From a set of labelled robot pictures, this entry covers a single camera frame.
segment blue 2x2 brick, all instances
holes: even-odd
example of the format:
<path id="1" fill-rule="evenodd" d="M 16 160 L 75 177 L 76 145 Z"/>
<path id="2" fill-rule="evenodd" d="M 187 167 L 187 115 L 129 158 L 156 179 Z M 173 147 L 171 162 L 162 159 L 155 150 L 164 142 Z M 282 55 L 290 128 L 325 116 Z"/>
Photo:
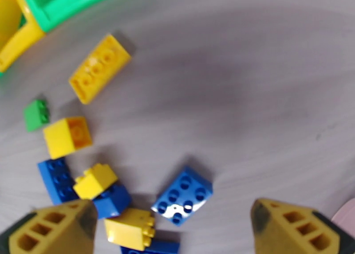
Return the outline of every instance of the blue 2x2 brick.
<path id="1" fill-rule="evenodd" d="M 151 209 L 180 226 L 200 209 L 212 194 L 212 183 L 186 166 Z"/>
<path id="2" fill-rule="evenodd" d="M 125 186 L 113 184 L 93 200 L 98 212 L 98 219 L 119 216 L 129 206 L 131 200 Z"/>
<path id="3" fill-rule="evenodd" d="M 38 163 L 38 169 L 54 205 L 79 199 L 64 157 Z"/>

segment gray wooden table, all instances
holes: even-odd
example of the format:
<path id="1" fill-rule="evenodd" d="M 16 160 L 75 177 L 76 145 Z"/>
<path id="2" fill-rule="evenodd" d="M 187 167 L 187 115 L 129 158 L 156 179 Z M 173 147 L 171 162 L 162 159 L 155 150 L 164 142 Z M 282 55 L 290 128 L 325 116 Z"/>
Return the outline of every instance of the gray wooden table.
<path id="1" fill-rule="evenodd" d="M 90 105 L 67 83 L 119 28 L 132 62 Z M 44 95 L 52 120 L 85 115 L 93 147 L 73 175 L 112 165 L 149 208 L 189 157 L 215 194 L 181 228 L 157 216 L 181 254 L 253 253 L 259 196 L 328 216 L 355 191 L 355 0 L 108 0 L 28 50 L 0 79 L 0 227 L 50 205 L 36 164 L 49 158 L 22 110 Z M 117 254 L 100 221 L 96 251 Z"/>

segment yellow lego brick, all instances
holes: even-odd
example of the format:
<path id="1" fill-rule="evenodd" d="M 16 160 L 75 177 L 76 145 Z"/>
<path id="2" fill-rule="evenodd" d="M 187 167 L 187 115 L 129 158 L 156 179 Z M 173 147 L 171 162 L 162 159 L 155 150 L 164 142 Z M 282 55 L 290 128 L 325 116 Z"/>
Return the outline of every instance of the yellow lego brick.
<path id="1" fill-rule="evenodd" d="M 145 250 L 155 235 L 154 217 L 149 211 L 128 208 L 104 222 L 109 242 L 134 250 Z"/>
<path id="2" fill-rule="evenodd" d="M 69 83 L 79 100 L 88 104 L 130 60 L 127 50 L 113 35 L 108 35 L 70 77 Z"/>
<path id="3" fill-rule="evenodd" d="M 21 15 L 16 0 L 0 0 L 0 49 L 19 28 Z"/>
<path id="4" fill-rule="evenodd" d="M 251 209 L 256 254 L 337 254 L 339 235 L 314 209 L 257 199 Z"/>
<path id="5" fill-rule="evenodd" d="M 35 213 L 10 236 L 10 253 L 93 253 L 97 211 L 91 201 L 75 200 Z"/>
<path id="6" fill-rule="evenodd" d="M 6 42 L 1 42 L 0 40 L 0 72 L 5 72 L 19 56 L 46 35 L 32 15 L 26 1 L 17 0 L 17 4 L 26 18 L 26 24 L 17 30 L 20 24 L 21 12 L 18 14 L 17 9 L 12 11 L 11 15 L 14 15 L 14 18 L 12 18 L 13 23 L 11 23 L 11 35 L 6 35 Z"/>
<path id="7" fill-rule="evenodd" d="M 68 117 L 43 129 L 51 159 L 57 159 L 92 145 L 84 117 Z"/>
<path id="8" fill-rule="evenodd" d="M 75 179 L 74 190 L 81 199 L 94 199 L 113 183 L 118 181 L 118 177 L 107 164 L 96 164 L 84 171 L 84 176 Z"/>

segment pink object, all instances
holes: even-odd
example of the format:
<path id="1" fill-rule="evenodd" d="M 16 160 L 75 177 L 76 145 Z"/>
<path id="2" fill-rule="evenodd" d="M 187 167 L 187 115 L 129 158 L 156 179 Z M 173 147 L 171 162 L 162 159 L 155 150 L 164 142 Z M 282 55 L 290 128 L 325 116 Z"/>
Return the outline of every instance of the pink object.
<path id="1" fill-rule="evenodd" d="M 344 204 L 331 220 L 355 237 L 355 199 L 351 199 Z"/>

